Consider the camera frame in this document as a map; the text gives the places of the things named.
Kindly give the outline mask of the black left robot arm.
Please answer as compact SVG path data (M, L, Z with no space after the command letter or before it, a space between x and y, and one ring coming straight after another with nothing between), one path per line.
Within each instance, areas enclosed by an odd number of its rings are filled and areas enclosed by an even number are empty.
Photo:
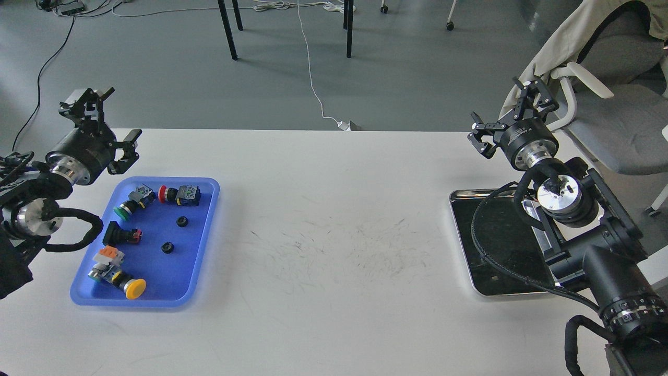
M74 252L91 244L102 232L102 219L83 209L59 206L75 185L91 185L103 171L123 174L139 159L140 129L117 140L104 119L103 103L114 93L76 90L59 105L59 113L74 128L45 155L12 152L2 157L1 297L33 279L29 264L39 252ZM52 244L50 238L65 217L90 224L83 238L71 244Z

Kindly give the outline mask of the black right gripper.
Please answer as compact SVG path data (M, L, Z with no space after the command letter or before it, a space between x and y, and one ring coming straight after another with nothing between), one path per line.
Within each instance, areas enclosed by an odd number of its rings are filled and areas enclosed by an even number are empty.
M508 127L500 121L484 122L476 112L471 112L474 122L468 140L486 159L491 159L500 145L513 169L527 171L540 160L556 156L558 140L544 122L560 105L542 79L522 83L513 78L513 81L520 89L512 109L515 124Z

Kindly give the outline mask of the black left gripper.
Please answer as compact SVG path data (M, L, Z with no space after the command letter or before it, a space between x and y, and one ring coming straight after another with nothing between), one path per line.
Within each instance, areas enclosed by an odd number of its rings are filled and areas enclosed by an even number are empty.
M107 166L109 174L124 174L140 158L136 147L142 130L131 130L119 142L105 122L103 102L114 92L113 87L104 93L80 89L59 103L59 114L73 121L75 129L47 153L46 162L50 172L71 185L91 185ZM123 155L114 160L119 149Z

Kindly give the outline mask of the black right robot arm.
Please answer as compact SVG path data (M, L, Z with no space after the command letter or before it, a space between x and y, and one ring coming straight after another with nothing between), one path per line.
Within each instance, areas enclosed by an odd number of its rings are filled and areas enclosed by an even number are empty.
M594 310L601 324L583 315L565 327L565 364L582 375L578 364L578 329L585 327L606 341L611 375L666 375L666 302L650 286L638 263L648 255L641 231L601 175L579 157L557 159L558 141L545 124L558 109L542 79L515 79L519 98L496 122L476 113L468 140L487 159L503 150L518 182L492 191L475 209L471 236L481 258L501 273L541 291L569 298ZM544 261L553 281L543 283L495 260L478 239L479 219L492 198L513 192L520 219L548 240Z

